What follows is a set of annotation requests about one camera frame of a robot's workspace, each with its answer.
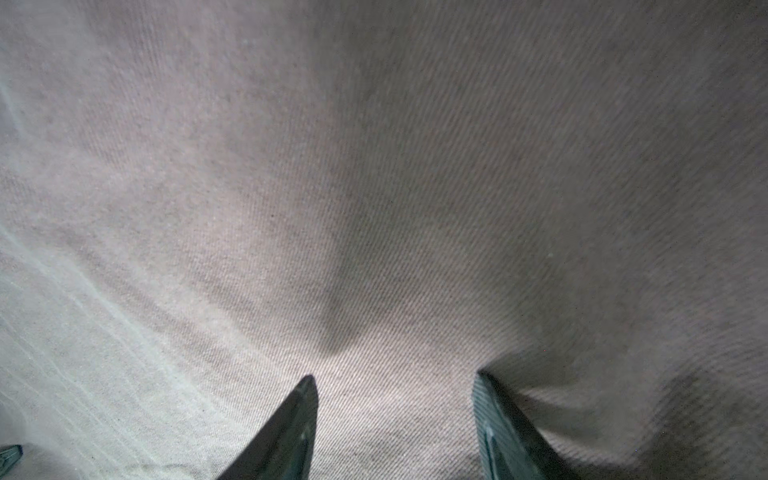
gray fabric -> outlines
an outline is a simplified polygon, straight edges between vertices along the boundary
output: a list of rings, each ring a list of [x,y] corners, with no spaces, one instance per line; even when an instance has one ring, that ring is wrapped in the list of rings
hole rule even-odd
[[[768,472],[762,2],[0,2],[13,480],[480,478],[489,365],[583,478]]]

wrinkled fabric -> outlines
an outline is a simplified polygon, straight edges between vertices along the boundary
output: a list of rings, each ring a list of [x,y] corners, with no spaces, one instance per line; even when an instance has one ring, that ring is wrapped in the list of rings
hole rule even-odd
[[[12,480],[768,472],[764,2],[0,2]]]

